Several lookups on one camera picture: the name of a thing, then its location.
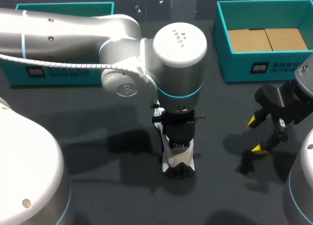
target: blue accent ring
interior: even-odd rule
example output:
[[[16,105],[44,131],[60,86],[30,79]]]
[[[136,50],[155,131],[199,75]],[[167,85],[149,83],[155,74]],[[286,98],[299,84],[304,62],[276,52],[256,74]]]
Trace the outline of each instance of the blue accent ring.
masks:
[[[190,97],[190,96],[193,96],[195,93],[197,93],[197,92],[201,89],[201,87],[202,87],[202,83],[201,83],[200,87],[199,87],[195,92],[193,92],[193,93],[191,93],[191,94],[189,94],[189,95],[185,95],[185,96],[170,95],[170,94],[168,94],[168,93],[162,91],[160,87],[157,87],[157,88],[158,88],[158,90],[159,90],[161,93],[165,94],[166,96],[169,96],[169,97],[175,98],[175,99],[184,99],[184,98],[188,98],[188,97]]]
[[[290,186],[291,171],[292,171],[292,168],[291,168],[290,173],[289,173],[289,191],[290,191],[290,195],[291,195],[291,198],[292,198],[292,200],[293,200],[293,203],[294,203],[295,207],[297,207],[297,209],[299,210],[299,212],[302,214],[302,216],[303,216],[311,225],[313,225],[313,222],[311,222],[311,220],[308,219],[308,217],[304,215],[304,213],[301,211],[301,209],[299,208],[299,206],[298,206],[297,203],[295,202],[295,199],[293,198],[293,194],[292,194],[292,192],[291,192],[291,186]]]
[[[62,216],[60,217],[60,219],[58,220],[58,222],[57,222],[55,225],[58,225],[58,224],[62,221],[63,217],[65,216],[65,214],[66,214],[66,212],[67,212],[67,209],[68,209],[68,206],[69,206],[71,194],[72,194],[72,189],[69,188],[69,198],[68,198],[67,206],[66,206],[66,208],[65,208],[65,210],[64,210],[64,212],[63,212],[63,214],[62,214]]]
[[[26,10],[23,10],[22,17],[26,16]],[[26,59],[26,51],[25,51],[25,33],[22,31],[22,56],[23,59]]]

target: black and white shoe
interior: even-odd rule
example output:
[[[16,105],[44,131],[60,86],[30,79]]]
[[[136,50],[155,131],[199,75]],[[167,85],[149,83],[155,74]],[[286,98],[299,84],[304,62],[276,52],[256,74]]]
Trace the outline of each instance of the black and white shoe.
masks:
[[[160,116],[163,112],[163,108],[156,108],[154,116]],[[163,131],[163,124],[156,122],[154,125],[160,130],[163,142],[163,173],[170,178],[184,178],[193,175],[195,172],[194,140],[184,144],[171,142],[168,135]]]

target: teal box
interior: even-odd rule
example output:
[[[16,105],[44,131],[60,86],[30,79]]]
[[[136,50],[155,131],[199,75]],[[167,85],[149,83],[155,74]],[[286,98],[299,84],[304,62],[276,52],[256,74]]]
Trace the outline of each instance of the teal box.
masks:
[[[265,28],[298,28],[308,50],[233,51],[227,30]],[[313,1],[218,1],[213,36],[225,82],[292,80],[313,53]]]
[[[112,15],[114,2],[17,4],[16,10],[93,17]],[[97,69],[38,68],[8,61],[0,61],[0,67],[12,86],[94,86],[101,84],[101,71]]]

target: dark gray table surface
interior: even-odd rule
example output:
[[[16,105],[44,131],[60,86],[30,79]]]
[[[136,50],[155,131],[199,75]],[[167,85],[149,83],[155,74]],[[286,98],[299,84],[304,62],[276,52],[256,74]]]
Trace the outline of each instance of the dark gray table surface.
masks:
[[[143,35],[152,37],[168,23],[142,23]],[[284,181],[313,117],[292,126],[288,143],[271,156],[247,159],[246,152],[272,131],[270,121],[255,130],[247,127],[258,108],[254,93],[260,83],[225,84],[213,22],[191,23],[207,36],[196,107],[206,118],[196,124],[196,175],[186,180],[169,180],[161,172],[161,141],[144,92],[117,99],[100,87],[10,88],[0,71],[0,96],[47,128],[62,147],[76,206],[74,225],[287,223],[281,206]]]

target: circular logo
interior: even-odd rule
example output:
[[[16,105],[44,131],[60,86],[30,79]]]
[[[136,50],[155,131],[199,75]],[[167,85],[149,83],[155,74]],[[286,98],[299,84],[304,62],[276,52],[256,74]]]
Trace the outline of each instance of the circular logo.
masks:
[[[116,89],[116,94],[122,97],[130,97],[138,93],[135,84],[122,84]]]

